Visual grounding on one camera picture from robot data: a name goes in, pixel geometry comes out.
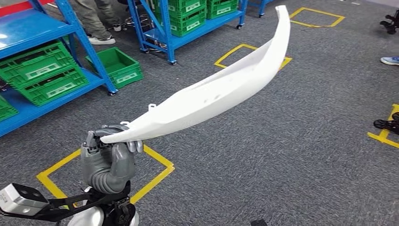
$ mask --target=crate label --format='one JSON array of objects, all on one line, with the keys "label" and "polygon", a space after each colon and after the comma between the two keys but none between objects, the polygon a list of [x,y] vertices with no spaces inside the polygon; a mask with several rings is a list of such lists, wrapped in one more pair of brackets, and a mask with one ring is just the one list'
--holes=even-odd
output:
[{"label": "crate label", "polygon": [[137,73],[136,73],[136,72],[133,73],[133,74],[126,75],[126,76],[123,77],[123,78],[117,79],[117,80],[116,80],[116,84],[119,84],[119,83],[121,83],[121,82],[124,82],[124,81],[126,81],[126,80],[129,80],[129,79],[134,78],[134,77],[136,77],[136,76],[137,76]]},{"label": "crate label", "polygon": [[174,6],[168,5],[169,11],[176,11],[176,8]]},{"label": "crate label", "polygon": [[195,8],[198,8],[200,6],[201,6],[201,3],[200,2],[196,2],[196,3],[194,3],[194,4],[190,5],[190,6],[187,6],[186,7],[186,12],[191,11],[191,10],[193,10]]},{"label": "crate label", "polygon": [[177,27],[174,25],[170,25],[170,29],[177,31]]},{"label": "crate label", "polygon": [[36,77],[38,77],[38,76],[40,76],[42,74],[45,74],[47,72],[53,71],[53,70],[58,69],[58,68],[60,68],[60,66],[57,63],[53,63],[53,64],[47,65],[47,66],[45,66],[43,68],[40,68],[40,69],[38,69],[36,71],[26,73],[25,75],[26,75],[27,79],[33,79],[33,78],[36,78]]},{"label": "crate label", "polygon": [[222,14],[222,13],[225,13],[225,12],[228,12],[228,11],[230,11],[230,10],[231,10],[231,7],[227,7],[227,8],[218,10],[218,11],[216,12],[216,15],[219,15],[219,14]]},{"label": "crate label", "polygon": [[60,93],[62,93],[62,92],[64,92],[64,91],[67,91],[67,90],[69,90],[69,89],[72,89],[72,88],[75,87],[75,86],[76,86],[75,83],[70,82],[70,83],[68,83],[68,84],[66,84],[66,85],[64,85],[64,86],[61,86],[61,87],[59,87],[59,88],[57,88],[57,89],[55,89],[55,90],[53,90],[53,91],[50,91],[50,92],[48,92],[48,93],[46,93],[46,94],[47,94],[47,97],[48,97],[48,98],[51,98],[51,97],[53,97],[53,96],[55,96],[55,95],[58,95],[58,94],[60,94]]},{"label": "crate label", "polygon": [[199,21],[196,21],[195,23],[193,23],[193,24],[187,26],[186,29],[189,31],[189,30],[193,29],[194,27],[196,27],[196,26],[198,26],[198,25],[200,25],[200,24],[201,24],[201,23],[200,23]]}]

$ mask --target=blue metal shelf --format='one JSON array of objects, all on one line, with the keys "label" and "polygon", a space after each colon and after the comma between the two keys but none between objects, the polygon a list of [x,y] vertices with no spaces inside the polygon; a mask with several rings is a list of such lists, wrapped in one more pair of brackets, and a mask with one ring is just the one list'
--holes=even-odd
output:
[{"label": "blue metal shelf", "polygon": [[[238,11],[224,15],[219,18],[215,18],[213,20],[206,20],[205,24],[202,25],[201,27],[195,29],[194,31],[188,33],[183,37],[177,37],[172,35],[172,32],[170,30],[168,0],[160,0],[160,13],[162,18],[162,24],[164,25],[164,27],[160,26],[160,22],[153,14],[147,2],[145,0],[140,0],[142,6],[147,11],[148,16],[153,21],[153,24],[155,26],[155,28],[147,32],[143,32],[141,26],[135,26],[136,34],[140,44],[140,49],[144,52],[147,52],[148,47],[151,47],[163,51],[167,54],[168,61],[172,64],[175,64],[176,63],[175,50],[177,48],[201,37],[204,34],[213,31],[218,27],[221,27],[222,25],[230,22],[235,18],[239,18],[239,23],[237,25],[237,28],[242,27],[244,25],[244,18],[245,18],[245,12],[247,11],[248,0],[239,0],[239,1],[240,1],[240,8]],[[135,1],[128,0],[128,3],[134,23],[141,24]],[[154,45],[148,42],[148,39],[152,39],[161,42],[163,44],[166,44],[167,48],[162,48],[157,45]]]},{"label": "blue metal shelf", "polygon": [[111,93],[118,91],[108,77],[68,0],[55,0],[65,23],[48,16],[38,0],[28,1],[33,9],[0,17],[0,60],[65,35],[69,35],[69,49],[76,60],[73,38],[75,35],[90,56],[98,76],[82,69],[89,81],[88,85],[40,107],[33,105],[13,89],[1,92],[0,95],[4,96],[19,113],[0,121],[0,137],[101,85],[105,85]]},{"label": "blue metal shelf", "polygon": [[[223,26],[224,24],[230,22],[231,20],[238,18],[240,16],[244,15],[244,12],[242,11],[236,11],[234,13],[227,14],[225,16],[215,18],[213,20],[206,20],[205,24],[202,25],[200,28],[196,29],[195,31],[188,33],[187,35],[183,37],[177,37],[172,35],[171,39],[169,40],[169,45],[172,48],[179,48],[195,39],[198,37],[201,37],[204,34],[207,34],[211,31],[213,31],[216,28],[219,28]],[[159,29],[151,29],[147,32],[144,32],[144,36],[151,38],[153,40],[159,40],[160,42],[165,43],[166,41],[163,40],[163,36],[160,33]]]},{"label": "blue metal shelf", "polygon": [[34,9],[0,17],[0,58],[63,37],[75,30],[74,25]]},{"label": "blue metal shelf", "polygon": [[40,107],[33,105],[29,100],[13,89],[2,92],[1,95],[16,108],[19,113],[0,121],[0,137],[103,85],[104,81],[102,79],[84,68],[82,68],[82,70],[89,80],[88,85]]},{"label": "blue metal shelf", "polygon": [[266,4],[271,2],[271,1],[273,1],[273,0],[261,0],[261,2],[259,4],[258,3],[254,3],[254,2],[248,2],[248,5],[259,7],[259,17],[263,17],[264,8],[266,7]]}]

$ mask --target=sneaker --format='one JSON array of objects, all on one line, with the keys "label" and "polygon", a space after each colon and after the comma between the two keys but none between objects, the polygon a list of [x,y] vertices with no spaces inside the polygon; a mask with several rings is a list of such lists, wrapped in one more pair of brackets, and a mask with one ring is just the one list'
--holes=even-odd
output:
[{"label": "sneaker", "polygon": [[120,32],[122,30],[122,26],[120,24],[114,24],[113,26],[113,30],[116,32]]},{"label": "sneaker", "polygon": [[107,40],[98,40],[96,37],[88,39],[92,45],[111,45],[116,43],[112,35]]},{"label": "sneaker", "polygon": [[399,65],[399,56],[396,57],[382,57],[381,62],[386,65]]}]

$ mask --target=yellow tape marking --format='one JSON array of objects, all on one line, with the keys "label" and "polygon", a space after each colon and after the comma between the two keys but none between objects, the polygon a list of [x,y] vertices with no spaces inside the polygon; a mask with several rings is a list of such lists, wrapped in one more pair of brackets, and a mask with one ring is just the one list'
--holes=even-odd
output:
[{"label": "yellow tape marking", "polygon": [[[393,106],[393,110],[392,110],[391,114],[389,115],[388,120],[392,120],[392,115],[396,112],[399,112],[399,105],[392,104],[392,106]],[[385,143],[385,144],[394,146],[396,148],[399,148],[399,143],[393,142],[387,138],[389,135],[389,131],[386,129],[381,130],[379,135],[376,135],[376,134],[373,134],[370,132],[367,133],[367,135],[373,139],[380,141],[381,143]]]},{"label": "yellow tape marking", "polygon": [[[221,62],[226,59],[228,56],[230,56],[232,53],[234,53],[235,51],[239,50],[241,47],[246,47],[246,48],[250,48],[253,50],[258,49],[258,47],[255,46],[250,46],[247,44],[239,44],[238,46],[234,47],[232,50],[228,51],[226,54],[224,54],[221,58],[219,58],[218,60],[216,60],[216,62],[214,63],[214,65],[219,66],[221,68],[226,68],[226,65],[221,64]],[[290,61],[292,60],[292,58],[290,57],[285,57],[283,63],[281,64],[280,70],[287,65]]]},{"label": "yellow tape marking", "polygon": [[306,23],[302,23],[302,22],[299,22],[299,21],[296,21],[296,20],[291,20],[291,22],[295,23],[295,24],[300,24],[300,25],[303,25],[303,26],[307,26],[307,27],[334,27],[334,26],[336,26],[337,24],[339,24],[341,21],[343,21],[345,19],[345,17],[341,16],[341,15],[332,14],[332,13],[328,13],[328,12],[324,12],[324,11],[320,11],[320,10],[315,10],[315,9],[312,9],[312,8],[305,8],[305,7],[299,8],[297,11],[293,12],[291,15],[289,15],[289,18],[292,19],[298,13],[300,13],[300,12],[302,12],[304,10],[312,11],[312,12],[315,12],[315,13],[321,13],[321,14],[324,14],[324,15],[334,16],[334,17],[337,17],[338,19],[335,20],[331,25],[325,25],[325,26],[314,25],[314,24],[306,24]]},{"label": "yellow tape marking", "polygon": [[[139,199],[141,199],[145,194],[147,194],[151,189],[153,189],[157,184],[159,184],[166,176],[168,176],[175,168],[173,167],[173,163],[157,153],[156,151],[152,150],[148,146],[144,145],[144,152],[147,153],[152,158],[156,159],[160,163],[166,166],[159,175],[157,175],[152,181],[150,181],[146,186],[144,186],[140,191],[138,191],[135,195],[130,198],[130,202],[132,204],[136,203]],[[61,161],[57,162],[50,168],[46,169],[45,171],[36,175],[36,178],[58,199],[66,198],[67,196],[65,193],[55,185],[55,183],[49,178],[49,175],[72,159],[78,157],[80,155],[80,149],[76,150],[72,154],[66,156]]]}]

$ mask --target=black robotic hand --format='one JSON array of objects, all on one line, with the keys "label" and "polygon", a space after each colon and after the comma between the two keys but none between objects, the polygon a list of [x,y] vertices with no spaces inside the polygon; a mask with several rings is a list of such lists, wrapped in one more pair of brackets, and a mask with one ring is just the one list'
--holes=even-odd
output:
[{"label": "black robotic hand", "polygon": [[81,146],[84,180],[95,190],[105,194],[121,192],[136,172],[134,152],[143,151],[143,142],[104,144],[100,137],[127,130],[121,124],[104,125],[88,132]]}]

